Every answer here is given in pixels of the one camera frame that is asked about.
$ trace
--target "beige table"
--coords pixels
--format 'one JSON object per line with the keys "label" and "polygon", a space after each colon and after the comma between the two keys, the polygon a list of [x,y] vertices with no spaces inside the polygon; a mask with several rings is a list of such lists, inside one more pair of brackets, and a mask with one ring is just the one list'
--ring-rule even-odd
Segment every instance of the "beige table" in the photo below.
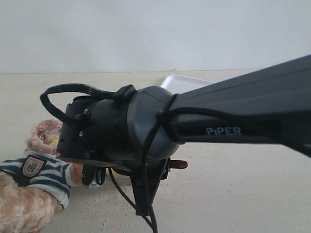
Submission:
{"label": "beige table", "polygon": [[[49,86],[87,83],[115,91],[160,85],[170,74],[221,81],[250,70],[0,75],[1,159],[18,157],[30,128],[50,118],[39,101]],[[65,109],[73,94],[51,96]],[[311,160],[282,146],[186,144],[173,156],[189,168],[172,171],[157,193],[160,233],[308,233],[311,231]],[[128,180],[123,189],[131,197]],[[44,233],[144,233],[144,221],[108,181],[91,190],[74,188],[69,207]]]}

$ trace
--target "printed logo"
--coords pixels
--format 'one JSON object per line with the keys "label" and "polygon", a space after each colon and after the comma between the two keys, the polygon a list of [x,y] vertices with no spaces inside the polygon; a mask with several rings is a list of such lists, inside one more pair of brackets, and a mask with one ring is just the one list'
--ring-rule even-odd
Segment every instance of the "printed logo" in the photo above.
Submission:
{"label": "printed logo", "polygon": [[33,177],[41,171],[45,163],[45,160],[41,160],[39,158],[29,155],[23,165],[22,172],[24,176]]}

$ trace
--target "teddy bear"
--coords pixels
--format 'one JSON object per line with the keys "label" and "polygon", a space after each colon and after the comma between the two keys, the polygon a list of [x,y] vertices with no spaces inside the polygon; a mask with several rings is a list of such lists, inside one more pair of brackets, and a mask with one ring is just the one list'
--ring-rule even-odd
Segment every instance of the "teddy bear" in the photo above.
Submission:
{"label": "teddy bear", "polygon": [[83,164],[56,151],[62,122],[39,122],[24,154],[0,163],[0,233],[39,233],[69,204],[71,187],[82,185]]}

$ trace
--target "white wall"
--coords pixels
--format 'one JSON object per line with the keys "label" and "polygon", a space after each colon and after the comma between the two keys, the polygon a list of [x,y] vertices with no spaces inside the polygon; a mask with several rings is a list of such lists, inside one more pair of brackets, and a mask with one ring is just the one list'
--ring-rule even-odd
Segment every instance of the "white wall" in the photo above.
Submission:
{"label": "white wall", "polygon": [[261,68],[311,53],[310,0],[2,0],[0,73]]}

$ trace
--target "white tray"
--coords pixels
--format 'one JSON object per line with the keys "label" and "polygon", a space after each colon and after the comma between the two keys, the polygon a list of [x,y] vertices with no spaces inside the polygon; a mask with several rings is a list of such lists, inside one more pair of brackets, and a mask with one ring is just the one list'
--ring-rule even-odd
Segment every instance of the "white tray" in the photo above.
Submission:
{"label": "white tray", "polygon": [[182,75],[170,75],[165,78],[165,80],[161,84],[161,87],[167,89],[172,94],[180,94],[214,83],[215,82],[191,78]]}

